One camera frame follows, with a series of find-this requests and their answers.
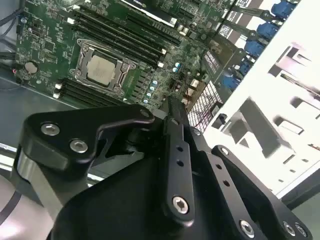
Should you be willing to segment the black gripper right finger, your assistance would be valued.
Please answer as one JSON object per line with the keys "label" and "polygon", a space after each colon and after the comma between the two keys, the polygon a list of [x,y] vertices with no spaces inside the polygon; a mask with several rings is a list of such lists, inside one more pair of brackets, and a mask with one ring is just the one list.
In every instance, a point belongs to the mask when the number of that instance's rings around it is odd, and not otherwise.
{"label": "black gripper right finger", "polygon": [[190,126],[186,107],[178,118],[190,145],[197,240],[311,240],[308,227],[228,148],[210,148]]}

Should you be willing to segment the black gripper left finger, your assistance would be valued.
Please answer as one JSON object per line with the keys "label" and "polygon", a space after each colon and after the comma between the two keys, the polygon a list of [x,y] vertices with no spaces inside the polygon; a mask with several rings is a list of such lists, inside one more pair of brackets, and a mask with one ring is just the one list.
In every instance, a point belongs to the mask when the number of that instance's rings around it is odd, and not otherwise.
{"label": "black gripper left finger", "polygon": [[14,169],[31,184],[50,217],[87,189],[91,167],[109,161],[160,162],[160,208],[179,226],[195,218],[188,126],[182,102],[169,97],[155,112],[139,104],[30,115],[23,123]]}

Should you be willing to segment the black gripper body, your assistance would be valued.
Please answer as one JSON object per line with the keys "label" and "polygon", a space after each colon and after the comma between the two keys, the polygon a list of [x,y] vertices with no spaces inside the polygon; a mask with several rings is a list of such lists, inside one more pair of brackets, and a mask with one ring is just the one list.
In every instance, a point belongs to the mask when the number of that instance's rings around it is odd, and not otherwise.
{"label": "black gripper body", "polygon": [[235,185],[221,158],[182,126],[156,155],[73,197],[53,240],[232,240]]}

